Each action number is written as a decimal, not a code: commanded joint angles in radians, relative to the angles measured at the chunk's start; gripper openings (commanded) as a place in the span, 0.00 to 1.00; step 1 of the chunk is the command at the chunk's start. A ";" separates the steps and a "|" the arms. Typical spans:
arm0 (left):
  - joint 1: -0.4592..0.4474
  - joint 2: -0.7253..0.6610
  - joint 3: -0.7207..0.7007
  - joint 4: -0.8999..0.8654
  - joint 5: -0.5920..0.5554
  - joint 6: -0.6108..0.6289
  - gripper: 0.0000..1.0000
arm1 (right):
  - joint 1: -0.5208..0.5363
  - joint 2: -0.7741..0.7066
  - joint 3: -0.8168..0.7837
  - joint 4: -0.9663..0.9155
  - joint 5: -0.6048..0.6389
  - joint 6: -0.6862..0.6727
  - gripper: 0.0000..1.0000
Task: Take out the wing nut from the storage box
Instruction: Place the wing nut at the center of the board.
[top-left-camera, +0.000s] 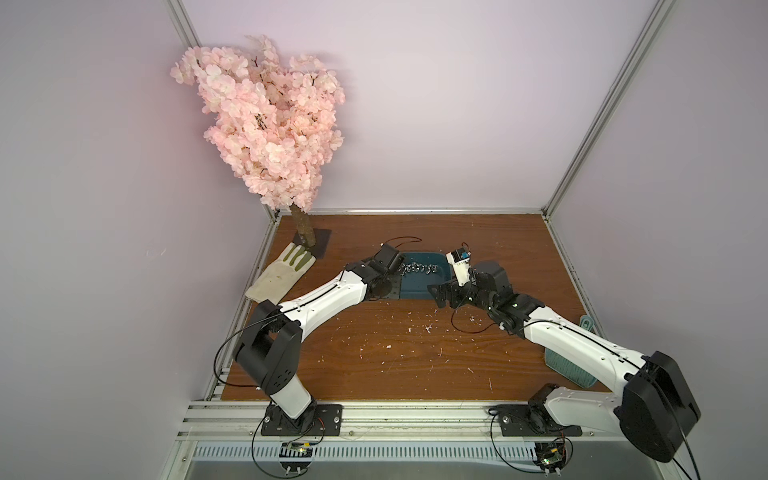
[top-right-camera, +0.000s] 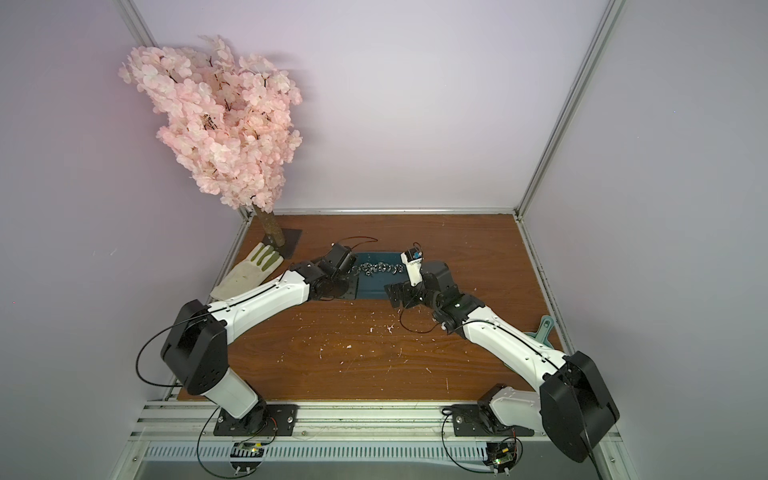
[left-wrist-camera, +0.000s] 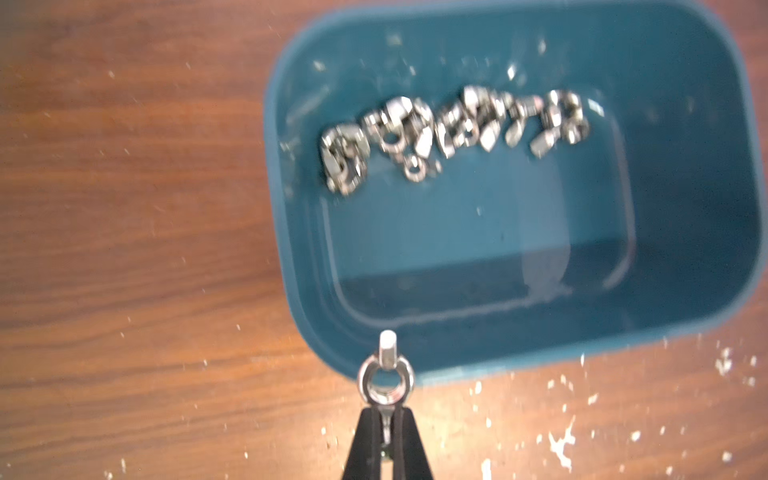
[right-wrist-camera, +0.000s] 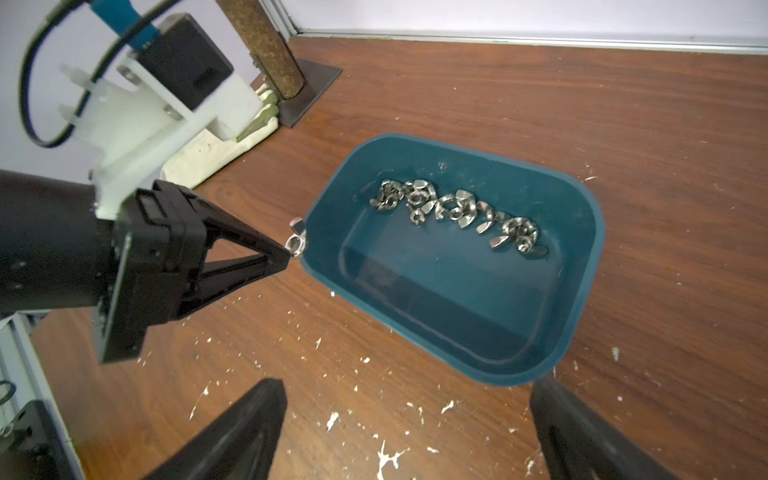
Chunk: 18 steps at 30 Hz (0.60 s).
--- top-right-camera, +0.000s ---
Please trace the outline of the teal plastic storage box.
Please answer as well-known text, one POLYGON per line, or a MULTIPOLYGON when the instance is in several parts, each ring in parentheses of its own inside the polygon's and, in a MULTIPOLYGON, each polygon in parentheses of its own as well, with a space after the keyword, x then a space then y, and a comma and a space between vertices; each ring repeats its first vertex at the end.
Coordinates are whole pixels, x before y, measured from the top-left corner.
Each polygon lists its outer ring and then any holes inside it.
POLYGON ((360 253, 348 279, 345 299, 387 300, 393 307, 440 305, 457 291, 448 266, 426 261, 418 245, 402 253, 360 253))

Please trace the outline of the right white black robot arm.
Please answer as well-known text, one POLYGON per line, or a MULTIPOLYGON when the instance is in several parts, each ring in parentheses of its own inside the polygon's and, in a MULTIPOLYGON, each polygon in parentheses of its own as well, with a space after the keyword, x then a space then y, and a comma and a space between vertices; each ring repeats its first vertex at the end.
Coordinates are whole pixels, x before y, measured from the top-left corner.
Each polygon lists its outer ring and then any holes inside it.
POLYGON ((539 395, 544 432, 568 458, 583 462, 617 423, 620 412, 595 362, 577 351, 567 355, 534 339, 462 292, 448 266, 401 256, 408 280, 385 287, 397 308, 423 305, 447 334, 482 347, 523 378, 539 395))

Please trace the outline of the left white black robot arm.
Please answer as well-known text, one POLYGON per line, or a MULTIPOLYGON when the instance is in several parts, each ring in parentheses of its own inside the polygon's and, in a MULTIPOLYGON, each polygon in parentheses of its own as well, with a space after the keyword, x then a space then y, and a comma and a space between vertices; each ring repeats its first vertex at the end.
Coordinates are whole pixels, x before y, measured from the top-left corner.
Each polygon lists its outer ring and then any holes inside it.
POLYGON ((265 401, 230 366, 229 345, 284 310, 340 297, 355 261, 350 247, 335 244, 326 255, 236 297, 209 305, 188 302, 169 329, 161 359, 189 394, 213 402, 226 420, 256 429, 265 422, 265 401))

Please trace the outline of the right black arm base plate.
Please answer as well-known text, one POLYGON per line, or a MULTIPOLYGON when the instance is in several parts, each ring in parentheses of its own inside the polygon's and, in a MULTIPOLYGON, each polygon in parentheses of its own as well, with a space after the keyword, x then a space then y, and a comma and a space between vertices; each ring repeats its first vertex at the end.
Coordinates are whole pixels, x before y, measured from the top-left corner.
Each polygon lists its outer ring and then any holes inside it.
POLYGON ((524 426, 503 425, 478 404, 454 404, 443 409, 456 437, 534 437, 535 431, 524 426))

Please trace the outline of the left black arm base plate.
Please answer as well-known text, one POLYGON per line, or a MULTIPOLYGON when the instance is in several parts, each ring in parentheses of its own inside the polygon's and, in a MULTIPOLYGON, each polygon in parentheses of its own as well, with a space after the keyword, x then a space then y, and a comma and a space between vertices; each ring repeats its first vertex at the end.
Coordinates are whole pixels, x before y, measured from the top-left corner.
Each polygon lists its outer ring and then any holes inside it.
POLYGON ((213 430, 215 436, 291 436, 297 420, 296 404, 259 403, 243 418, 222 409, 213 430))

